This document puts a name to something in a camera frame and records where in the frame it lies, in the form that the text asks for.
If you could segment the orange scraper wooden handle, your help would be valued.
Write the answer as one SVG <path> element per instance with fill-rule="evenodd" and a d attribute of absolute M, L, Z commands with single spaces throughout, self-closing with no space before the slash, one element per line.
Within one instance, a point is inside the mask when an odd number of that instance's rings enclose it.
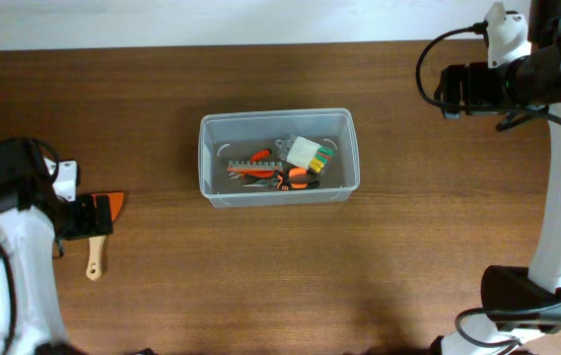
<path fill-rule="evenodd" d="M 115 221 L 122 209 L 125 193 L 123 191 L 93 193 L 92 197 L 96 200 L 100 196 L 107 196 L 109 199 L 109 211 L 111 221 Z M 92 280 L 99 280 L 104 271 L 103 254 L 105 248 L 106 235 L 89 238 L 89 259 L 86 269 L 86 276 Z"/>

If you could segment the orange socket rail strip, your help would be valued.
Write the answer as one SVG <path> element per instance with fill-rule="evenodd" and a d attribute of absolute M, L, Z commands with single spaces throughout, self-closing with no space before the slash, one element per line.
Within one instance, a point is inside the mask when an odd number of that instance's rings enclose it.
<path fill-rule="evenodd" d="M 230 173 L 274 172 L 283 169 L 282 162 L 272 161 L 230 161 L 227 165 L 227 171 Z"/>

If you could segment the pack of coloured bits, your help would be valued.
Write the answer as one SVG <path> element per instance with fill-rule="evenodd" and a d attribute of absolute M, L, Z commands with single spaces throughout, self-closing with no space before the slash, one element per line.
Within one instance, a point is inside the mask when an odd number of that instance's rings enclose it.
<path fill-rule="evenodd" d="M 334 157 L 334 151 L 302 136 L 289 135 L 275 141 L 277 156 L 297 168 L 320 174 Z"/>

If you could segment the small red cutting pliers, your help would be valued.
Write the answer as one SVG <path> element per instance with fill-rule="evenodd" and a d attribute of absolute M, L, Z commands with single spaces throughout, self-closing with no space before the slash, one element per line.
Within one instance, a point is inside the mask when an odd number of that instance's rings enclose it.
<path fill-rule="evenodd" d="M 249 161 L 268 161 L 272 155 L 271 149 L 263 149 L 253 153 L 250 156 Z M 271 178 L 276 172 L 246 172 L 246 173 L 229 173 L 230 178 L 245 178 L 245 177 L 252 177 L 252 178 Z"/>

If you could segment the orange black needle-nose pliers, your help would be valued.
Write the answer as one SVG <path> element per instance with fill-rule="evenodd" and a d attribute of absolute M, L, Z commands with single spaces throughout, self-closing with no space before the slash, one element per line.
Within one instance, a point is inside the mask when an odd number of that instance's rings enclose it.
<path fill-rule="evenodd" d="M 245 187 L 264 187 L 281 191 L 308 190 L 319 188 L 319 180 L 316 174 L 308 170 L 293 168 L 286 172 L 277 172 L 270 178 L 247 183 Z"/>

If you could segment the clear plastic container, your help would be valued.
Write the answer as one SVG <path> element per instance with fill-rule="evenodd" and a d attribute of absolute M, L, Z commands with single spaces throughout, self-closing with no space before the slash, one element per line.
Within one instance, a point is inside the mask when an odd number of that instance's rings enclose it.
<path fill-rule="evenodd" d="M 310 189 L 253 187 L 255 178 L 235 164 L 287 172 L 303 163 L 319 181 Z M 201 194 L 215 208 L 337 202 L 360 185 L 360 159 L 352 115 L 345 108 L 209 114 L 198 142 Z"/>

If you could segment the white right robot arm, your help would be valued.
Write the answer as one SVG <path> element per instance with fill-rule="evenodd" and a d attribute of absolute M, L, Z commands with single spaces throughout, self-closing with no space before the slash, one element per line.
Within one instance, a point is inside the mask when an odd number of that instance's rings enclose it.
<path fill-rule="evenodd" d="M 500 116 L 506 131 L 540 119 L 550 133 L 550 171 L 540 238 L 530 264 L 489 266 L 481 306 L 461 312 L 434 354 L 509 354 L 561 330 L 561 1 L 534 1 L 528 14 L 495 3 L 470 27 L 484 38 L 483 62 L 442 71 L 427 102 L 447 119 Z"/>

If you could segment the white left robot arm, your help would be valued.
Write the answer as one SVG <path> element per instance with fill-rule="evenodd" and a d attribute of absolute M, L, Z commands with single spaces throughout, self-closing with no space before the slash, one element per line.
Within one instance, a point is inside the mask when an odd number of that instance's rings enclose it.
<path fill-rule="evenodd" d="M 109 235 L 110 198 L 79 194 L 78 164 L 34 138 L 0 142 L 0 354 L 77 354 L 53 261 L 62 242 Z"/>

